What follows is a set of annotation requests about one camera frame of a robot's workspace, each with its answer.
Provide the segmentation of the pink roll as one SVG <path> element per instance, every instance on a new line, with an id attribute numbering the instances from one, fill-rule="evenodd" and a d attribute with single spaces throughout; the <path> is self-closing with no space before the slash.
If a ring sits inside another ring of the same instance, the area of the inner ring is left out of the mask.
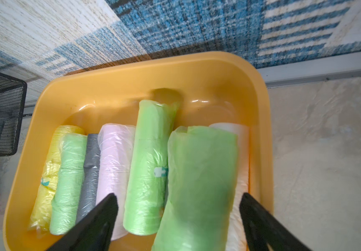
<path id="1" fill-rule="evenodd" d="M 102 126 L 98 135 L 100 168 L 96 203 L 99 204 L 110 193 L 117 197 L 118 213 L 111 237 L 113 241 L 128 234 L 123 226 L 124 205 L 135 130 L 135 126 L 107 123 Z"/>

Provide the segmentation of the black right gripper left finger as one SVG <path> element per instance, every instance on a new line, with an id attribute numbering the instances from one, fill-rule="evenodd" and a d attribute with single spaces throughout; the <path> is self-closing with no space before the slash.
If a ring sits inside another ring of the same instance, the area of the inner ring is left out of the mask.
<path id="1" fill-rule="evenodd" d="M 118 214 L 117 197 L 108 194 L 49 251 L 107 251 Z"/>

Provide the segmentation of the small dark grey roll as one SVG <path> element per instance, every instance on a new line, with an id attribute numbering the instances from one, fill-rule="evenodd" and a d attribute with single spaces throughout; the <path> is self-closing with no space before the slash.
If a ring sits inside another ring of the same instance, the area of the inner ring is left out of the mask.
<path id="1" fill-rule="evenodd" d="M 83 164 L 84 181 L 77 210 L 76 223 L 80 222 L 96 205 L 100 170 L 98 134 L 89 134 Z"/>

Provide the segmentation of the large light green roll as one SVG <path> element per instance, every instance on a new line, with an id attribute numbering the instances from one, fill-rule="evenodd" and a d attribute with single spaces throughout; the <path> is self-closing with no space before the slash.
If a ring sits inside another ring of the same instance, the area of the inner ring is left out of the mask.
<path id="1" fill-rule="evenodd" d="M 76 224 L 85 160 L 87 136 L 69 133 L 61 142 L 61 167 L 52 200 L 50 233 L 63 235 Z"/>

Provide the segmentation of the yellow trash bag roll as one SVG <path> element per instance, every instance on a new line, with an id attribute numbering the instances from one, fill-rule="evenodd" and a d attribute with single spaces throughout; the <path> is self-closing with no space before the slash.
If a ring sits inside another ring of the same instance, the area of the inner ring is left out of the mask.
<path id="1" fill-rule="evenodd" d="M 84 134 L 84 130 L 77 126 L 59 126 L 53 133 L 38 187 L 35 204 L 30 216 L 28 229 L 39 232 L 48 231 L 52 215 L 52 199 L 56 193 L 58 171 L 61 166 L 61 139 L 68 133 Z"/>

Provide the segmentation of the fat green roll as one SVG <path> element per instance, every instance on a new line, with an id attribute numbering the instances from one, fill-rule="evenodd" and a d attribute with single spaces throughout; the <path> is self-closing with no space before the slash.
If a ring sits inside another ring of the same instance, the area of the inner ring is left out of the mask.
<path id="1" fill-rule="evenodd" d="M 179 127 L 168 141 L 168 199 L 154 251 L 223 251 L 238 172 L 236 134 Z"/>

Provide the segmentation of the plain light green roll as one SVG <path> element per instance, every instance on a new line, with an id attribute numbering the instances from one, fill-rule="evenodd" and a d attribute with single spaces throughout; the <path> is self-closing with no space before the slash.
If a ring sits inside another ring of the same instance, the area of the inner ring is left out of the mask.
<path id="1" fill-rule="evenodd" d="M 131 234 L 152 235 L 159 229 L 169 170 L 168 140 L 176 112 L 175 105 L 139 103 L 123 223 Z"/>

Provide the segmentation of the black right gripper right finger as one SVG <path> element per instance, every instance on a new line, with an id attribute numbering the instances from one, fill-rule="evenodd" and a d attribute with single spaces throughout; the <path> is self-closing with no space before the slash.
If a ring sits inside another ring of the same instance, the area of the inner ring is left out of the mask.
<path id="1" fill-rule="evenodd" d="M 243 194 L 239 210 L 250 251 L 309 250 L 249 193 Z"/>

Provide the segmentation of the white roll red label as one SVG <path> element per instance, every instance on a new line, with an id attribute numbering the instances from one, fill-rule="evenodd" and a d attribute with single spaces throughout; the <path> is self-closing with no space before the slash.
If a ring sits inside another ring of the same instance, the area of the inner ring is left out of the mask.
<path id="1" fill-rule="evenodd" d="M 240 213 L 240 203 L 249 190 L 249 128 L 234 123 L 214 123 L 211 128 L 222 129 L 238 136 L 239 166 L 233 208 L 229 217 L 226 251 L 245 251 L 247 241 Z"/>

